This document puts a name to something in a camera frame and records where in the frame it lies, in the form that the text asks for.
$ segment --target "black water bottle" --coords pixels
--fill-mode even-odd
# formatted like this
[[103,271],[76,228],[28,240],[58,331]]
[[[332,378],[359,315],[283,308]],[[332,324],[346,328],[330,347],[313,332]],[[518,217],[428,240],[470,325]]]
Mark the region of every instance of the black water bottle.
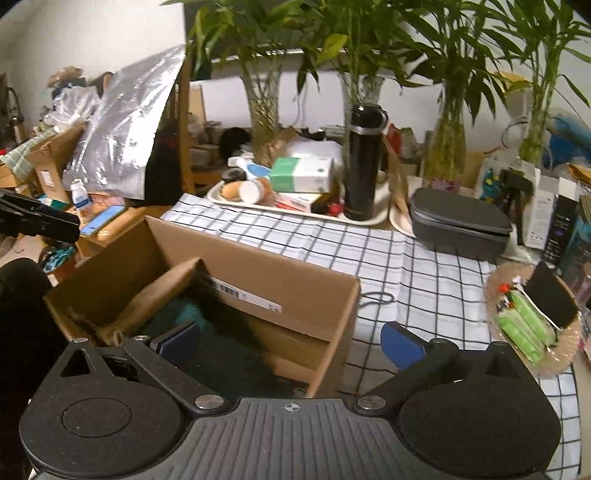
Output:
[[354,105],[351,116],[345,216],[363,222],[374,215],[375,186],[388,114],[379,105]]

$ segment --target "gray storage case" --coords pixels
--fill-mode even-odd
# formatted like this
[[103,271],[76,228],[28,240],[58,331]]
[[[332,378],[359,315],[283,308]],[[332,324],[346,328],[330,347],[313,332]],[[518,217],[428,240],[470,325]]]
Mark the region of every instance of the gray storage case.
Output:
[[456,249],[465,257],[492,260],[511,236],[509,217],[495,205],[445,190],[418,189],[410,213],[417,240]]

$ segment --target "brown plate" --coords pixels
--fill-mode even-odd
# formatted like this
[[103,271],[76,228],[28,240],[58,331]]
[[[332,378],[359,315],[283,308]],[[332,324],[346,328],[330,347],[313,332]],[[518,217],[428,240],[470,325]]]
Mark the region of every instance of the brown plate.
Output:
[[[484,295],[486,300],[486,313],[493,339],[508,342],[534,375],[553,377],[554,375],[564,372],[572,363],[573,357],[577,353],[582,329],[581,318],[579,315],[577,315],[568,327],[558,332],[558,343],[551,349],[546,350],[542,360],[537,365],[533,365],[525,355],[521,353],[521,350],[519,350],[510,339],[505,337],[504,332],[499,328],[495,321],[496,305],[501,299],[499,286],[502,283],[510,284],[516,276],[520,276],[525,283],[525,281],[531,277],[533,272],[534,267],[530,267],[529,265],[514,262],[500,265],[490,274],[485,284]],[[572,293],[566,284],[562,280],[560,280],[560,282],[572,297]]]

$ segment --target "white lid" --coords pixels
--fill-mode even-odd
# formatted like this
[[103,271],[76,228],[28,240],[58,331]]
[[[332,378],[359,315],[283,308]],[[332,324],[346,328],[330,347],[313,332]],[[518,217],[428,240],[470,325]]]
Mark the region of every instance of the white lid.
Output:
[[254,205],[265,197],[265,188],[260,181],[245,181],[240,185],[239,195],[244,203]]

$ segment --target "green snack package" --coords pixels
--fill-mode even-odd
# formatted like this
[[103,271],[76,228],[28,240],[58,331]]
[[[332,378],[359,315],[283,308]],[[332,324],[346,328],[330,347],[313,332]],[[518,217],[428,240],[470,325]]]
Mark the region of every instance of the green snack package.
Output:
[[511,290],[509,295],[519,315],[530,326],[537,339],[545,346],[555,345],[556,333],[552,325],[532,307],[530,300],[518,290]]
[[496,321],[532,364],[539,363],[544,355],[544,345],[536,338],[517,310],[501,310]]

